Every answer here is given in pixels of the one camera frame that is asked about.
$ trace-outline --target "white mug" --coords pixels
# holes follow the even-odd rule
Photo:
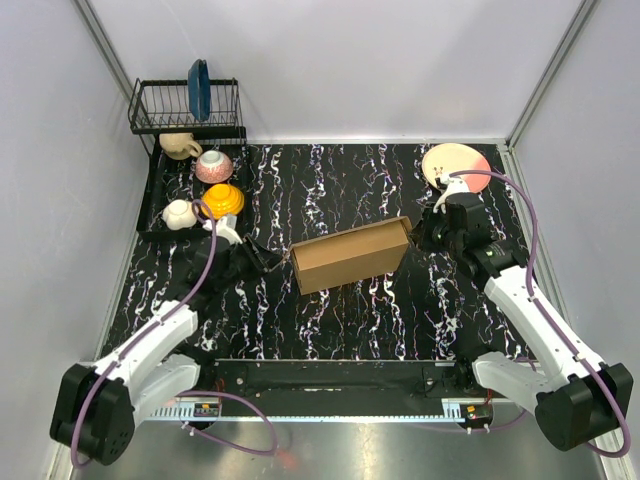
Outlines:
[[[161,133],[160,146],[174,160],[184,160],[202,155],[202,147],[193,139],[192,133]]]

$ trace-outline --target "yellow bowl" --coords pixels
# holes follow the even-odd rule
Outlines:
[[[244,207],[242,191],[226,183],[219,183],[211,187],[202,196],[202,201],[211,209],[213,218],[216,220],[220,220],[227,213],[238,215]],[[209,216],[204,209],[202,213]]]

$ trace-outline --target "gray floor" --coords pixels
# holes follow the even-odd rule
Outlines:
[[[514,410],[503,412],[513,415]],[[529,417],[489,435],[435,433],[410,424],[276,425],[276,458],[252,457],[199,437],[176,424],[143,424],[126,454],[109,467],[92,465],[75,480],[231,479],[604,479],[599,459],[584,447],[553,449]],[[265,448],[257,423],[210,430],[243,445]]]

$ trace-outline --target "dish rack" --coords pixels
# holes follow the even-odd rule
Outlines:
[[[135,135],[153,135],[149,173],[136,229],[147,242],[176,242],[210,235],[199,224],[183,230],[169,230],[162,210],[173,200],[201,198],[210,185],[195,176],[195,159],[173,160],[160,147],[161,133],[192,133],[203,150],[216,149],[234,162],[230,183],[243,191],[250,206],[251,169],[248,164],[247,133],[242,124],[240,90],[236,79],[209,80],[211,110],[203,121],[189,111],[187,80],[137,79],[129,102],[128,118]],[[242,235],[249,224],[250,207],[238,216],[236,229]]]

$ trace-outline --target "mug handle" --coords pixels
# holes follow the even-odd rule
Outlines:
[[[191,147],[191,148],[189,148],[189,154],[192,157],[198,158],[200,155],[202,155],[202,147],[195,140],[189,140],[187,142],[187,146]]]

